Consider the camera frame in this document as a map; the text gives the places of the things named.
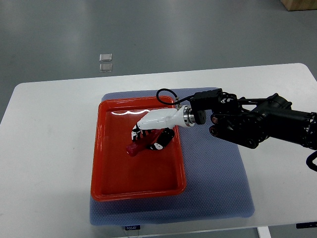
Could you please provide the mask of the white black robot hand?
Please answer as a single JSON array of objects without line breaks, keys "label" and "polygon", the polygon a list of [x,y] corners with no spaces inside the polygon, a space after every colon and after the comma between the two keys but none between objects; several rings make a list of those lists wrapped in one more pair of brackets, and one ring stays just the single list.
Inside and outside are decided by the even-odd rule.
[{"label": "white black robot hand", "polygon": [[146,148],[149,150],[162,150],[174,138],[175,126],[192,127],[195,125],[194,116],[190,106],[180,108],[155,109],[144,115],[131,131],[132,141],[140,140],[142,143],[152,143],[155,139],[153,129],[163,129],[157,140]]}]

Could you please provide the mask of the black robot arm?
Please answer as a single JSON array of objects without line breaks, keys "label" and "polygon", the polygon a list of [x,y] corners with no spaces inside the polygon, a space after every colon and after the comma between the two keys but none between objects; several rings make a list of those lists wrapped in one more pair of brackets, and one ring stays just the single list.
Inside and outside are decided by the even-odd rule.
[{"label": "black robot arm", "polygon": [[238,99],[221,88],[197,92],[176,101],[158,102],[168,109],[151,110],[131,131],[132,142],[145,142],[153,130],[160,130],[157,140],[147,143],[151,150],[165,148],[174,137],[175,126],[193,127],[206,122],[206,111],[211,111],[212,136],[255,149],[264,140],[273,137],[317,149],[317,115],[294,111],[292,103],[277,93],[263,99]]}]

